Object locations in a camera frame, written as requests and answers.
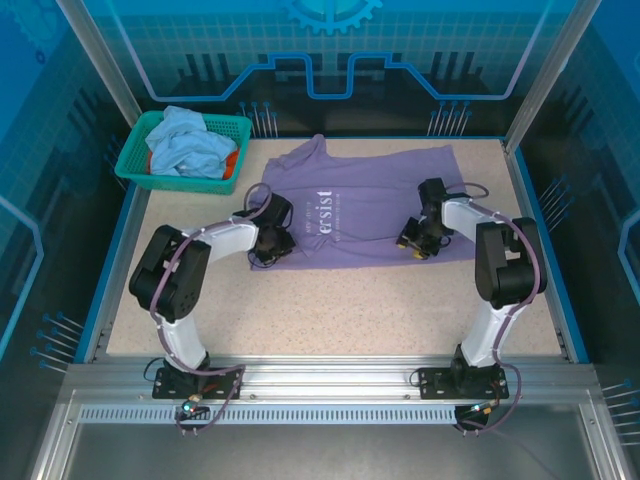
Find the purple t-shirt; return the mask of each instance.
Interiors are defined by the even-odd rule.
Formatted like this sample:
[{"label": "purple t-shirt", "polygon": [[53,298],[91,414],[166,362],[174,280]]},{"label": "purple t-shirt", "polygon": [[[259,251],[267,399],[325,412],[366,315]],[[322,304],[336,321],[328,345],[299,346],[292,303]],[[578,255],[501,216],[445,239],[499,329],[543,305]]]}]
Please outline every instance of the purple t-shirt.
[{"label": "purple t-shirt", "polygon": [[395,245],[409,217],[420,216],[418,185],[462,177],[451,146],[381,157],[337,158],[316,135],[269,160],[262,181],[294,207],[289,232],[297,248],[261,271],[435,263],[473,258],[473,244],[454,235],[437,257],[417,260]]}]

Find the black mounting plate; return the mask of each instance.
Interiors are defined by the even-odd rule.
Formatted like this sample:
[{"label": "black mounting plate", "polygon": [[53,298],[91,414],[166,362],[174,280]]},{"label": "black mounting plate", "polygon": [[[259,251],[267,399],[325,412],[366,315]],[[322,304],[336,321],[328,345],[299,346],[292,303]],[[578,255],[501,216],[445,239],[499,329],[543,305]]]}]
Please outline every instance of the black mounting plate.
[{"label": "black mounting plate", "polygon": [[[218,370],[216,367],[210,367],[209,370]],[[201,377],[184,373],[176,373],[175,369],[161,367],[156,372],[155,382],[151,396],[161,400],[186,400],[190,395],[204,391],[202,398],[207,400],[225,400],[229,392],[233,388],[233,382],[240,375],[239,372],[230,372],[224,375],[214,375],[212,377]],[[204,380],[204,385],[198,385],[198,380]],[[233,400],[240,398],[239,386],[233,396]]]},{"label": "black mounting plate", "polygon": [[[497,369],[496,381],[503,384],[497,388],[501,400],[509,398],[509,386],[504,370]],[[494,400],[496,390],[486,382],[478,383],[476,387],[467,388],[460,392],[454,387],[451,368],[419,368],[413,376],[414,382],[417,376],[420,385],[420,398],[422,400]]]}]

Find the blue wall panel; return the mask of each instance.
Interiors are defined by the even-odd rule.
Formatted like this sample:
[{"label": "blue wall panel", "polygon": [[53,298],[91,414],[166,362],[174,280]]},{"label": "blue wall panel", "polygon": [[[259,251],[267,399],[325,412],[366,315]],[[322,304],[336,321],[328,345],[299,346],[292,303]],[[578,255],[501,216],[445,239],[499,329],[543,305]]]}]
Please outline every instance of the blue wall panel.
[{"label": "blue wall panel", "polygon": [[[267,113],[268,102],[281,135],[502,135],[573,4],[92,0],[88,8],[145,108],[184,103],[233,115],[251,102]],[[441,130],[448,114],[457,121]],[[258,127],[258,136],[274,136]]]},{"label": "blue wall panel", "polygon": [[62,311],[82,329],[124,198],[113,162],[128,127],[53,0],[0,0],[0,64],[0,465],[18,479],[75,349],[61,334],[77,337],[42,319]]},{"label": "blue wall panel", "polygon": [[589,356],[605,386],[625,377],[640,382],[636,10],[631,0],[602,3],[522,143]]}]

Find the wire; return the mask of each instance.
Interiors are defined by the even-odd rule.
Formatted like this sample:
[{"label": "wire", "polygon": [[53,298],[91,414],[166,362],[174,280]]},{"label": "wire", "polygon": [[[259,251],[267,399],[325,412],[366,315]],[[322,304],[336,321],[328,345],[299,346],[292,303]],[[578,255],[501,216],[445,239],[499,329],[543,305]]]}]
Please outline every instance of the wire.
[{"label": "wire", "polygon": [[260,262],[260,260],[258,260],[258,262],[260,263],[256,263],[254,259],[255,259],[255,255],[252,256],[250,252],[247,252],[247,260],[249,260],[249,263],[251,264],[252,267],[267,269],[267,268],[273,267],[276,264],[276,262],[280,259],[280,257],[276,257],[273,261],[269,263],[263,263],[262,265],[260,265],[260,263],[262,263]]},{"label": "wire", "polygon": [[152,359],[149,363],[147,363],[147,366],[144,367],[144,371],[142,372],[142,377],[147,381],[147,382],[155,382],[155,380],[151,379],[151,378],[147,378],[147,372],[149,371],[149,368],[151,368],[151,365],[153,365],[154,363],[156,363],[158,360],[162,360],[162,357],[156,357],[154,359]]},{"label": "wire", "polygon": [[255,213],[253,213],[252,215],[249,215],[248,217],[245,217],[247,219],[256,218],[257,216],[261,215],[262,213],[264,213],[264,211],[267,209],[267,207],[271,203],[271,197],[273,195],[273,192],[271,191],[271,187],[264,182],[254,183],[249,187],[249,190],[247,190],[247,193],[244,194],[244,200],[242,202],[242,205],[244,206],[245,211],[249,210],[249,196],[260,187],[267,188],[267,198],[265,198],[264,202],[262,202],[262,205]]},{"label": "wire", "polygon": [[218,384],[217,383],[210,383],[209,385],[207,385],[206,387],[204,387],[200,393],[201,394],[205,394],[207,392],[210,392],[211,390],[213,390],[214,388],[217,388]]},{"label": "wire", "polygon": [[500,406],[500,386],[496,384],[496,382],[493,382],[491,388],[493,388],[493,392],[496,394],[496,408],[498,408]]},{"label": "wire", "polygon": [[[470,425],[472,427],[476,427],[478,429],[476,431],[481,432],[483,429],[486,431],[486,429],[483,427],[481,423],[474,422],[472,420],[463,420],[463,423],[466,423],[467,425]],[[547,472],[551,478],[555,480],[561,480],[560,476],[556,475],[556,473],[553,470],[551,470],[535,453],[533,453],[533,451],[529,447],[527,447],[524,443],[522,443],[520,439],[512,435],[507,435],[506,433],[501,432],[499,430],[493,430],[493,433],[495,433],[499,437],[504,438],[505,440],[508,440],[518,445],[522,450],[524,450],[531,457],[531,459],[534,462],[538,464],[538,466],[540,466],[540,468],[542,468],[545,472]]]},{"label": "wire", "polygon": [[420,388],[420,384],[419,383],[413,383],[411,381],[411,379],[413,378],[413,376],[418,373],[419,369],[414,370],[413,372],[411,372],[411,375],[409,375],[409,385],[411,385],[412,387],[416,387],[416,388]]},{"label": "wire", "polygon": [[472,199],[477,199],[477,198],[487,198],[489,196],[489,189],[487,187],[485,187],[484,185],[481,185],[479,183],[475,183],[475,182],[461,182],[461,183],[454,183],[453,185],[448,185],[446,190],[449,191],[452,188],[460,188],[460,187],[475,187],[475,188],[479,188],[482,193],[480,195],[471,195],[470,198]]},{"label": "wire", "polygon": [[[244,197],[245,210],[247,210],[246,206],[248,204],[249,195],[251,194],[251,192],[253,192],[254,190],[256,190],[259,187],[266,187],[268,189],[267,198],[262,203],[260,208],[258,208],[255,212],[249,214],[248,216],[240,219],[240,221],[246,222],[246,221],[250,221],[250,220],[256,218],[257,216],[261,215],[267,209],[267,207],[269,206],[269,203],[271,202],[271,196],[272,196],[271,187],[269,187],[269,185],[267,185],[266,183],[256,183],[255,185],[252,185],[251,187],[249,187],[249,190],[247,190],[247,193],[245,194],[245,197]],[[194,241],[196,238],[198,238],[200,235],[203,235],[203,234],[205,234],[205,233],[207,233],[207,232],[209,232],[209,231],[211,231],[211,230],[213,230],[215,228],[226,226],[226,225],[232,225],[232,224],[234,224],[234,219],[233,218],[231,220],[228,220],[228,221],[225,221],[225,222],[212,223],[210,225],[207,225],[205,227],[200,228],[199,230],[196,230],[191,235],[189,235],[178,246],[178,248],[174,252],[173,256],[171,257],[171,260],[169,261],[167,267],[165,268],[164,273],[162,274],[162,277],[160,278],[160,281],[158,282],[158,286],[156,287],[156,291],[154,292],[153,297],[151,298],[151,304],[149,305],[149,314],[151,315],[151,318],[153,319],[153,321],[156,323],[156,327],[157,327],[157,331],[158,331],[158,339],[160,340],[160,344],[164,348],[165,352],[167,352],[167,354],[171,358],[172,362],[175,365],[177,365],[179,368],[181,368],[185,372],[191,373],[193,375],[202,376],[202,377],[212,377],[212,376],[216,376],[216,375],[226,375],[227,373],[236,372],[236,371],[239,372],[238,377],[236,378],[236,381],[233,383],[233,387],[229,391],[229,395],[227,396],[227,398],[225,399],[224,403],[222,404],[222,407],[218,411],[218,414],[216,414],[216,416],[213,417],[211,422],[209,422],[208,424],[200,427],[200,429],[199,429],[200,431],[206,430],[207,428],[210,428],[211,426],[213,426],[218,421],[218,419],[222,416],[222,414],[226,410],[227,406],[229,405],[229,402],[231,401],[231,398],[233,397],[235,392],[238,390],[238,387],[242,383],[242,377],[244,376],[244,372],[246,370],[246,365],[235,365],[235,366],[232,366],[232,367],[221,368],[219,370],[196,370],[196,369],[191,368],[188,365],[186,365],[184,362],[182,362],[182,360],[180,360],[180,358],[178,358],[178,356],[175,354],[175,352],[171,349],[171,345],[169,344],[169,342],[168,342],[168,340],[167,340],[167,338],[165,336],[164,327],[163,327],[163,324],[162,324],[163,319],[162,319],[162,317],[160,317],[158,315],[158,301],[160,300],[160,295],[162,294],[162,291],[164,290],[164,288],[167,285],[167,282],[169,280],[169,276],[172,274],[174,267],[176,266],[176,264],[180,260],[180,257],[182,256],[182,254],[184,253],[186,248],[189,246],[189,244],[192,241]],[[180,420],[178,418],[176,418],[176,426],[184,432],[184,429],[181,427]]]},{"label": "wire", "polygon": [[520,370],[518,370],[518,368],[515,365],[512,365],[510,363],[505,363],[500,359],[500,356],[498,355],[498,350],[500,348],[500,342],[502,342],[502,338],[504,337],[507,328],[509,327],[509,324],[511,323],[513,316],[518,313],[520,310],[522,310],[524,307],[526,307],[527,305],[529,305],[533,299],[535,298],[535,296],[538,294],[538,291],[540,290],[540,263],[538,261],[538,257],[536,255],[535,250],[533,249],[533,245],[531,245],[531,242],[529,241],[529,239],[526,237],[526,235],[524,234],[524,232],[515,224],[513,223],[513,221],[504,216],[501,215],[498,212],[494,212],[492,210],[489,210],[488,208],[485,208],[481,205],[477,205],[473,202],[470,202],[469,204],[472,208],[474,208],[475,210],[477,210],[478,212],[484,214],[484,215],[488,215],[490,217],[495,218],[496,220],[500,220],[501,222],[504,222],[506,225],[508,225],[514,232],[515,234],[518,236],[518,238],[520,239],[520,241],[522,242],[522,244],[525,247],[525,250],[527,251],[527,255],[529,256],[529,259],[531,260],[531,264],[533,266],[533,287],[531,288],[531,293],[529,293],[529,295],[527,296],[527,298],[525,298],[522,302],[520,302],[519,304],[513,306],[508,312],[507,312],[507,316],[505,317],[505,321],[502,322],[502,325],[500,326],[500,329],[498,330],[498,334],[496,335],[496,339],[493,342],[493,346],[491,348],[492,353],[493,353],[493,359],[494,361],[502,368],[509,368],[510,370],[513,370],[513,372],[516,375],[516,379],[517,379],[517,387],[516,387],[516,394],[515,397],[513,399],[513,403],[511,404],[511,406],[509,407],[509,410],[507,410],[507,413],[505,413],[502,418],[500,420],[498,420],[496,423],[494,423],[493,425],[489,426],[489,427],[483,427],[481,430],[478,430],[478,433],[486,433],[486,432],[491,432],[494,431],[496,428],[498,428],[500,425],[502,425],[504,422],[507,421],[507,419],[513,414],[515,408],[518,406],[518,402],[520,401],[520,396],[522,394],[522,375],[520,374]]},{"label": "wire", "polygon": [[284,227],[285,230],[291,226],[291,222],[293,222],[293,203],[291,204],[291,212],[289,213],[289,223]]}]

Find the orange object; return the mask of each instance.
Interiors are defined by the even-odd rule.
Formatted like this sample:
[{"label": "orange object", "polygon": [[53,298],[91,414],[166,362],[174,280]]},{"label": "orange object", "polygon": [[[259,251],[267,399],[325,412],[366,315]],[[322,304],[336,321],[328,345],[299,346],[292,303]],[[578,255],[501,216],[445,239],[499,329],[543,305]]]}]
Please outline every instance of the orange object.
[{"label": "orange object", "polygon": [[[240,150],[236,150],[235,152],[229,154],[229,156],[227,157],[227,168],[224,171],[224,175],[222,176],[223,180],[229,180],[233,175],[233,171],[236,168],[236,163],[238,163],[239,153]],[[147,174],[149,175],[151,175],[151,155],[152,153],[149,152],[149,155],[147,156]]]},{"label": "orange object", "polygon": [[233,170],[236,168],[236,163],[238,162],[238,153],[240,153],[240,151],[236,150],[227,157],[227,169],[224,171],[224,175],[222,175],[223,180],[229,180],[233,175]]}]

